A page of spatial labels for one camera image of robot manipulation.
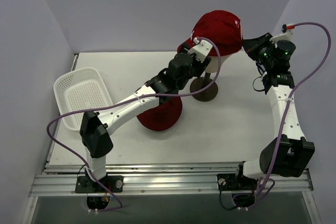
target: black cable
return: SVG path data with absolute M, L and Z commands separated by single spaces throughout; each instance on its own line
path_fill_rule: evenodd
M 258 63 L 256 63 L 256 66 L 257 66 L 259 74 L 262 76 L 265 73 L 265 70 Z
M 223 183 L 224 183 L 224 182 L 225 182 L 225 181 L 223 181 L 223 182 L 220 184 L 220 186 L 219 186 L 219 202 L 220 202 L 221 206 L 222 206 L 224 209 L 226 209 L 226 210 L 233 210 L 233 209 L 236 209 L 236 208 L 239 207 L 239 206 L 235 205 L 234 207 L 227 208 L 227 207 L 225 207 L 225 206 L 223 205 L 223 203 L 222 203 L 222 190 L 223 190 Z
M 255 87 L 254 87 L 254 83 L 255 83 L 255 81 L 256 81 L 258 78 L 262 78 L 262 76 L 258 76 L 256 79 L 254 79 L 254 81 L 253 81 L 253 83 L 252 83 L 252 87 L 253 87 L 253 89 L 254 89 L 255 91 L 257 91 L 257 92 L 263 92 L 263 91 L 265 91 L 265 89 L 255 89 Z
M 86 166 L 85 164 L 82 165 L 82 167 L 79 169 L 78 173 L 77 173 L 77 179 L 78 179 L 78 175 L 80 174 L 80 171 L 84 168 L 84 166 Z

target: screw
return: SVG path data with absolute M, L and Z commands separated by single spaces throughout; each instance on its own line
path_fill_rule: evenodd
M 218 183 L 219 183 L 220 185 L 225 185 L 225 184 L 226 184 L 226 181 L 225 181 L 225 179 L 220 178 L 220 179 L 218 180 Z
M 122 187 L 122 181 L 121 180 L 117 180 L 116 183 L 116 188 L 121 188 Z

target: metal extrusion frame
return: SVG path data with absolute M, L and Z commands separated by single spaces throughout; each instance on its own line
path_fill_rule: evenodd
M 317 210 L 317 206 L 315 204 L 315 200 L 313 197 L 313 193 L 311 191 L 303 191 L 302 192 L 304 202 L 306 203 L 307 211 L 310 217 L 310 221 L 312 224 L 322 224 L 321 217 Z
M 134 172 L 128 173 L 117 170 L 109 170 L 110 175 L 121 175 L 124 177 L 123 192 L 120 195 L 171 195 L 171 194 L 217 194 L 218 173 L 234 173 L 233 170 L 212 170 L 207 172 L 168 172 L 162 170 L 155 172 Z M 83 196 L 75 194 L 77 174 L 46 174 L 37 175 L 34 179 L 30 196 Z M 281 176 L 272 177 L 276 186 L 272 191 L 311 191 L 312 183 L 309 172 L 306 170 L 299 178 L 284 178 Z
M 30 224 L 33 220 L 38 197 L 28 197 L 25 211 L 22 216 L 21 224 Z

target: white arm segment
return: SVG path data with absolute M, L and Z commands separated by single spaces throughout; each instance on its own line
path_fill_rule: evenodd
M 144 94 L 156 93 L 151 87 L 143 85 L 137 92 L 120 101 L 119 103 L 133 98 L 138 98 Z M 130 102 L 110 110 L 102 111 L 98 118 L 103 124 L 106 123 L 108 125 L 106 130 L 109 135 L 112 135 L 124 123 L 127 123 L 129 120 L 143 113 L 144 111 L 157 106 L 159 106 L 158 97 L 138 99 L 134 102 Z
M 282 119 L 283 112 L 288 101 L 289 93 L 292 91 L 291 88 L 284 85 L 279 85 L 278 87 L 271 87 L 267 92 L 267 97 L 270 101 L 273 114 L 274 122 L 274 138 L 278 136 L 280 122 Z M 290 106 L 286 115 L 285 124 L 283 127 L 282 133 L 287 135 L 288 138 L 294 140 L 300 140 L 301 137 L 304 137 L 298 116 L 296 114 L 294 96 L 290 99 Z M 259 159 L 253 161 L 248 161 L 244 163 L 243 166 L 243 175 L 248 178 L 259 179 L 265 177 L 265 174 L 261 171 L 259 165 Z
M 130 95 L 126 99 L 122 100 L 130 100 L 132 98 L 137 98 L 144 94 L 155 94 L 155 91 L 151 87 L 147 87 L 143 85 L 137 92 Z M 127 123 L 132 118 L 141 114 L 142 112 L 152 109 L 156 106 L 159 106 L 159 98 L 158 97 L 148 97 L 143 99 L 138 99 L 134 102 L 127 103 L 125 105 L 121 105 L 114 109 L 102 111 L 98 118 L 103 124 L 107 124 L 107 132 L 109 135 L 112 135 L 120 126 L 124 123 Z M 106 155 L 101 158 L 92 158 L 89 150 L 85 147 L 86 150 L 86 160 L 89 163 L 90 169 L 94 176 L 99 180 L 106 176 Z

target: round base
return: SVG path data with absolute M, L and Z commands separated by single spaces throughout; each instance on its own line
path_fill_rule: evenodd
M 200 77 L 195 80 L 190 85 L 190 92 L 195 92 L 197 90 L 200 90 L 201 88 L 205 87 L 207 84 L 209 84 L 212 80 L 209 80 L 209 83 L 204 84 L 204 78 Z M 208 102 L 211 100 L 214 100 L 215 97 L 218 94 L 218 86 L 216 83 L 212 84 L 207 90 L 193 95 L 193 98 L 195 98 L 197 101 L 200 102 Z

